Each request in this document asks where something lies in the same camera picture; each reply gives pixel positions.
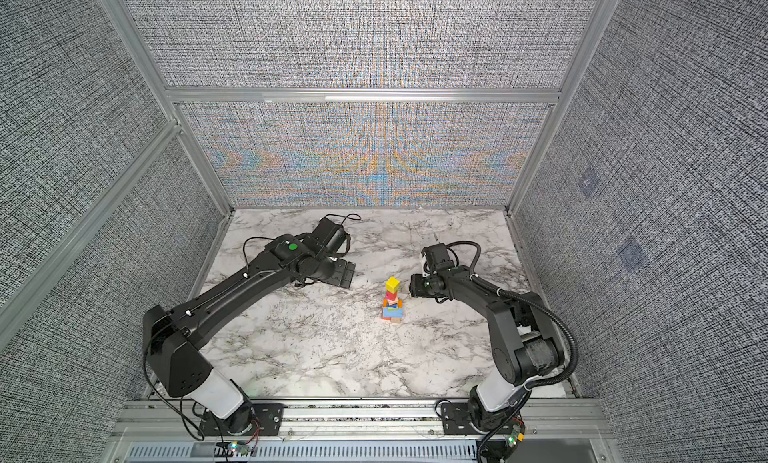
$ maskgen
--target yellow block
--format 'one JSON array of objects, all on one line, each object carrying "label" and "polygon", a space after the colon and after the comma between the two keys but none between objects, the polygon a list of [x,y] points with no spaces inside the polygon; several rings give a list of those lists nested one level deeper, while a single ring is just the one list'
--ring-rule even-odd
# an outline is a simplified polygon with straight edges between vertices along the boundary
[{"label": "yellow block", "polygon": [[386,280],[386,290],[390,293],[397,293],[397,289],[400,287],[400,280],[392,276]]}]

